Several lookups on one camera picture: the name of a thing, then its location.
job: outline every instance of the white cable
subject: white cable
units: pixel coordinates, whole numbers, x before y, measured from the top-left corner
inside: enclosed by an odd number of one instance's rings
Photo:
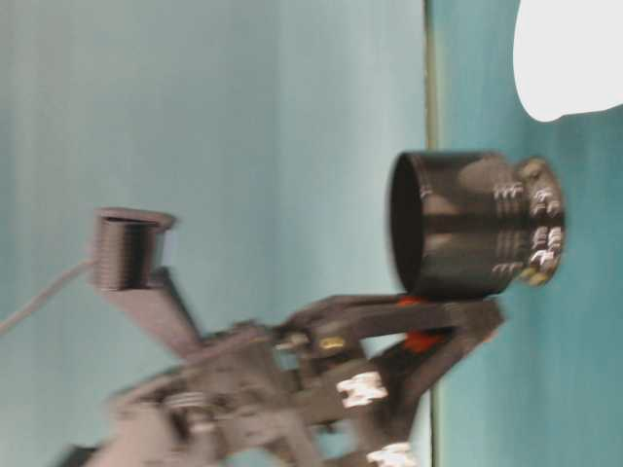
[[[19,309],[14,314],[9,316],[6,320],[0,322],[0,337],[6,334],[22,319],[27,318],[34,311],[40,308],[52,295],[62,289],[62,287],[67,282],[78,277],[80,274],[88,270],[91,266],[93,266],[93,260],[85,260],[62,273],[48,287],[46,287],[38,295],[33,297],[30,302],[28,302],[22,309]]]

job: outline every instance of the black plastic part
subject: black plastic part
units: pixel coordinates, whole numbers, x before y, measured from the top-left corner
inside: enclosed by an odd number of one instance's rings
[[[97,449],[75,447],[62,459],[56,467],[82,467]]]
[[[535,182],[531,171],[547,177]],[[535,275],[535,285],[551,277],[564,211],[542,160],[514,166],[498,153],[403,153],[391,180],[389,223],[407,292],[475,299],[503,291],[523,272]]]

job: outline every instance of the light blue wall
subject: light blue wall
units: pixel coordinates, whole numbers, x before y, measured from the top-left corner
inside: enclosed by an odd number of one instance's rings
[[[566,193],[567,252],[547,287],[504,295],[497,339],[442,381],[439,465],[621,465],[623,108],[531,120],[513,82],[517,7],[431,2],[440,147],[546,157]]]
[[[422,3],[286,0],[280,25],[275,309],[396,292],[385,187],[396,154],[425,147]],[[427,399],[420,415],[426,467]]]
[[[180,217],[205,330],[393,290],[385,179],[423,145],[421,57],[420,1],[0,0],[0,318],[111,204]],[[100,440],[103,401],[173,363],[77,281],[0,341],[0,465]]]

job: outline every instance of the orange component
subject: orange component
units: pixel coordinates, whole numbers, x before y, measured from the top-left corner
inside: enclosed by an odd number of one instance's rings
[[[433,345],[441,342],[444,337],[440,334],[429,334],[423,331],[411,331],[407,333],[405,340],[405,348],[412,352],[423,353],[429,350]]]
[[[422,304],[426,302],[421,297],[405,296],[398,301],[401,306]],[[429,350],[433,345],[441,342],[444,339],[443,335],[436,333],[428,333],[426,331],[411,331],[407,333],[407,339],[404,346],[412,352],[423,353]]]
[[[405,295],[398,301],[398,304],[401,306],[407,306],[421,304],[423,302],[425,302],[425,299],[423,299],[422,297],[410,297],[408,295]]]

